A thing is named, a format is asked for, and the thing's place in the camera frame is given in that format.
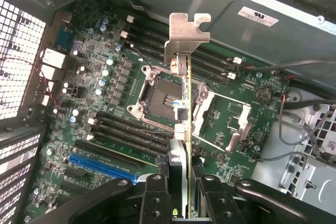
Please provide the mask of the blue expansion slot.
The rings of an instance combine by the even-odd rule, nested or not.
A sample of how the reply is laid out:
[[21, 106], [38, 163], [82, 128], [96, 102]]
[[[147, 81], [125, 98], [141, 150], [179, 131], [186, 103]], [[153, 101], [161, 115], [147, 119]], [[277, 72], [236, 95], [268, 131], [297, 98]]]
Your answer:
[[119, 168], [115, 168], [111, 165], [104, 164], [102, 162], [80, 156], [78, 154], [70, 154], [68, 158], [70, 163], [83, 168], [91, 169], [95, 172], [99, 172], [105, 175], [109, 175], [113, 178], [126, 178], [131, 180], [134, 184], [138, 182], [138, 176], [136, 174], [129, 173]]

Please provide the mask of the thin metal locking lever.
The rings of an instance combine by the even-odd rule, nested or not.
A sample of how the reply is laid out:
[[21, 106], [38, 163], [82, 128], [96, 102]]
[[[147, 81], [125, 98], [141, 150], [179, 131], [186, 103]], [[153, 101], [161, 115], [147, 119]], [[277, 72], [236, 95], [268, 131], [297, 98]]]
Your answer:
[[208, 144], [208, 145], [210, 145], [210, 146], [216, 148], [216, 149], [219, 150], [219, 151], [226, 152], [224, 149], [222, 149], [222, 148], [220, 148], [219, 146], [217, 146], [217, 145], [215, 145], [215, 144], [213, 144], [213, 143], [211, 143], [211, 142], [205, 140], [204, 138], [202, 138], [202, 137], [196, 135], [195, 133], [192, 133], [192, 137], [194, 137], [194, 138], [200, 140], [200, 141], [203, 142], [203, 143], [206, 143], [206, 144]]

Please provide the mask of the black RAM slot bank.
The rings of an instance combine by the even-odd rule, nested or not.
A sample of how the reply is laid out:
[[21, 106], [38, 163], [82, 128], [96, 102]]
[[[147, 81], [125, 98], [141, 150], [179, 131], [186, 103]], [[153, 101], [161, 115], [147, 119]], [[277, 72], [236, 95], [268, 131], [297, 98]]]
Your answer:
[[154, 157], [166, 154], [169, 149], [165, 132], [156, 133], [108, 112], [88, 116], [87, 124], [91, 127], [90, 133], [100, 142], [112, 141]]
[[[129, 41], [139, 46], [150, 59], [164, 63], [164, 44], [168, 41], [168, 28], [160, 23], [135, 24], [130, 26]], [[221, 55], [201, 47], [192, 53], [193, 73], [227, 85], [238, 79], [237, 67]]]

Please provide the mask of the green motherboard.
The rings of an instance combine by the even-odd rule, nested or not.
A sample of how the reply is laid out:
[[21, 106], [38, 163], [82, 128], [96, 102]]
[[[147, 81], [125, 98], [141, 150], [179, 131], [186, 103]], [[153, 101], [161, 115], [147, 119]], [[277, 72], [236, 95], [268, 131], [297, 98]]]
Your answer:
[[[173, 132], [144, 124], [127, 112], [129, 100], [135, 98], [133, 89], [140, 68], [161, 66], [169, 70], [168, 65], [145, 56], [139, 46], [129, 41], [130, 26], [146, 23], [159, 22], [142, 15], [129, 15], [120, 9], [99, 12], [86, 6], [77, 7], [71, 20], [60, 26], [71, 30], [73, 40], [68, 50], [56, 48], [56, 35], [53, 47], [47, 49], [44, 56], [54, 67], [48, 76], [53, 80], [51, 90], [57, 106], [46, 119], [46, 138], [17, 224], [31, 224], [48, 211], [114, 179], [70, 163], [68, 158], [72, 153], [136, 174], [138, 178], [155, 172], [156, 159], [164, 154], [154, 157], [112, 141], [100, 142], [90, 133], [91, 127], [87, 124], [88, 116], [108, 112], [156, 133], [165, 132], [169, 139], [173, 136]], [[280, 76], [248, 71], [243, 64], [257, 66], [258, 62], [226, 48], [213, 43], [198, 49], [201, 47], [235, 64], [239, 77], [223, 85], [193, 73], [192, 111], [201, 82], [215, 93], [251, 105], [249, 133], [233, 153], [219, 151], [193, 137], [193, 154], [201, 158], [205, 171], [220, 175], [233, 185], [238, 179], [253, 174], [288, 84]], [[255, 99], [256, 90], [262, 87], [272, 94], [267, 104]], [[200, 137], [225, 149], [239, 128], [236, 117], [241, 112], [240, 104], [215, 96], [204, 114]]]

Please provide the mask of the perforated metal drive cage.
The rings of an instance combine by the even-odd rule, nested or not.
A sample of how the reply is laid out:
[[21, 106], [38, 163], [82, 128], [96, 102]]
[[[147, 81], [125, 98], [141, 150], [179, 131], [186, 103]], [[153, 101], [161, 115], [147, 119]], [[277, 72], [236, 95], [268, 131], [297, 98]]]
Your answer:
[[336, 104], [284, 109], [252, 178], [336, 216]]

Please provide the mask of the CPU socket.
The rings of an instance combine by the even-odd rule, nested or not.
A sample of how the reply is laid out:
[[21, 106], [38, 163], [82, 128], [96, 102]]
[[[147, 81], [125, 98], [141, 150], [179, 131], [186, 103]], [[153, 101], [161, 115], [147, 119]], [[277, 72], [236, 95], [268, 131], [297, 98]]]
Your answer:
[[138, 121], [173, 132], [173, 102], [182, 99], [182, 79], [161, 66], [142, 66], [127, 112]]

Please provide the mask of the coin cell battery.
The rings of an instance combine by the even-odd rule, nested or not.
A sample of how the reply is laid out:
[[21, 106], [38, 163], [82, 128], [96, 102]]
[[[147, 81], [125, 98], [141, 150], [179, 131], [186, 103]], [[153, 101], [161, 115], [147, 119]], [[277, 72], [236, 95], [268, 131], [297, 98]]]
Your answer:
[[266, 87], [259, 88], [255, 92], [255, 99], [260, 103], [267, 104], [271, 101], [271, 98], [271, 91]]

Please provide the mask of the blue VGA port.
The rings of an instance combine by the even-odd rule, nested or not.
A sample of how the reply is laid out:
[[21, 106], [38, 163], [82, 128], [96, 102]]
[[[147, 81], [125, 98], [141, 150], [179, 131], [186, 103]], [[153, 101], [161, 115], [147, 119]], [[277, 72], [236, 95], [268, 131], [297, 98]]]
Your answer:
[[73, 40], [73, 33], [66, 27], [60, 28], [54, 46], [65, 50], [70, 49]]

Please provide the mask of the white case label sticker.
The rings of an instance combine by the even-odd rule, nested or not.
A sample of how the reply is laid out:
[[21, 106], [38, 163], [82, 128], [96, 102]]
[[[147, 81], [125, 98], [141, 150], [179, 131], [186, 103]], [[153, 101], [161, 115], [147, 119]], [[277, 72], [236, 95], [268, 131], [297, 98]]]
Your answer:
[[251, 9], [245, 6], [242, 7], [241, 10], [237, 14], [239, 16], [245, 17], [259, 24], [265, 25], [267, 27], [271, 27], [274, 24], [279, 22], [279, 20], [276, 18], [273, 18], [271, 16], [268, 16], [266, 14], [263, 14], [261, 12], [258, 12], [254, 9]]

